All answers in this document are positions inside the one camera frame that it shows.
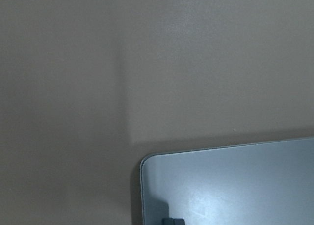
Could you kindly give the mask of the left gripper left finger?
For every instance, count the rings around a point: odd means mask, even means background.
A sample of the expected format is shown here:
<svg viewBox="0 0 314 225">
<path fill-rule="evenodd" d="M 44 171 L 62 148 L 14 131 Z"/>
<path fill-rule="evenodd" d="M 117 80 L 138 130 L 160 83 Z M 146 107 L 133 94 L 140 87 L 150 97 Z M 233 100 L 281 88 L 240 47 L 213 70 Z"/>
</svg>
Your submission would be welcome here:
<svg viewBox="0 0 314 225">
<path fill-rule="evenodd" d="M 173 218 L 163 218 L 162 225 L 173 225 Z"/>
</svg>

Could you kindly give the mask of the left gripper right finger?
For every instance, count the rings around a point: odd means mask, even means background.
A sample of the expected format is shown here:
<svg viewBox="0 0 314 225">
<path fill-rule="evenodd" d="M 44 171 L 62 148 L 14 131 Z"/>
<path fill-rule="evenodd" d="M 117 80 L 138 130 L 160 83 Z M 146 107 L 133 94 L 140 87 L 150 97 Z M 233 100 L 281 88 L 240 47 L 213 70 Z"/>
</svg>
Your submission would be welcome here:
<svg viewBox="0 0 314 225">
<path fill-rule="evenodd" d="M 182 218 L 174 218 L 173 225 L 184 225 L 184 219 Z"/>
</svg>

